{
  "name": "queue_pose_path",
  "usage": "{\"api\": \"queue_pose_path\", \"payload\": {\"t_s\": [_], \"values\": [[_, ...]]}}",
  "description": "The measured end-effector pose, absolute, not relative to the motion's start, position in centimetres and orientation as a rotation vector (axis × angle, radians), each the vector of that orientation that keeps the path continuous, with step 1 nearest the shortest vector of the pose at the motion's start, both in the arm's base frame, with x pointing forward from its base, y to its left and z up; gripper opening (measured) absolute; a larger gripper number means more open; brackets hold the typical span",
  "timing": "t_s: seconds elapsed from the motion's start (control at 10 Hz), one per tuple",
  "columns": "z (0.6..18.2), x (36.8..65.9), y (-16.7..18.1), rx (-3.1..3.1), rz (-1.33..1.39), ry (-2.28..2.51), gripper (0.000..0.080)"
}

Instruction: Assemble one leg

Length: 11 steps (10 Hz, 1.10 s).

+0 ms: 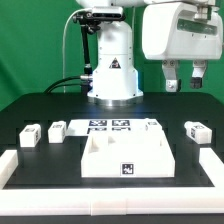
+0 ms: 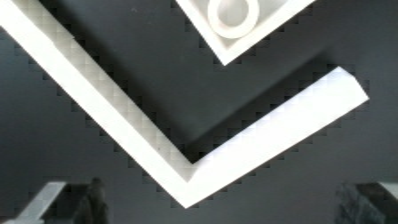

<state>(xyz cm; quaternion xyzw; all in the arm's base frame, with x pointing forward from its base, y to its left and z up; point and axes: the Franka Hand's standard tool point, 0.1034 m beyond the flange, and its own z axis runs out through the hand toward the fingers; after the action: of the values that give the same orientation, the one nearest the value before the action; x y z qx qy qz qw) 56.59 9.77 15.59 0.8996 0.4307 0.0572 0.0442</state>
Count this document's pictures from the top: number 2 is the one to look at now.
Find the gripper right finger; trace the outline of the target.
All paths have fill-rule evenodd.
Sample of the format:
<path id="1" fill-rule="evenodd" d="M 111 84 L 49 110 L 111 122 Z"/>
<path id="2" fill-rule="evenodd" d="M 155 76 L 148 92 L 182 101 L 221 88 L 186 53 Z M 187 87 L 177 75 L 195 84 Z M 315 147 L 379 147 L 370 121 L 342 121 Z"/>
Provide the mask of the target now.
<path id="1" fill-rule="evenodd" d="M 398 182 L 344 183 L 337 224 L 398 224 Z"/>

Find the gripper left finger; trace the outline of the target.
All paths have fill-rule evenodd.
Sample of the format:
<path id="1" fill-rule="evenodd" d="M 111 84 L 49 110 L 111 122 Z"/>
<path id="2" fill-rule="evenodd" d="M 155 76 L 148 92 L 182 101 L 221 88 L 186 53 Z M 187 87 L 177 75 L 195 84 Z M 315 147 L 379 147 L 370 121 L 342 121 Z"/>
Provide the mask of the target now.
<path id="1" fill-rule="evenodd" d="M 111 224 L 104 182 L 47 183 L 19 216 L 6 224 Z"/>

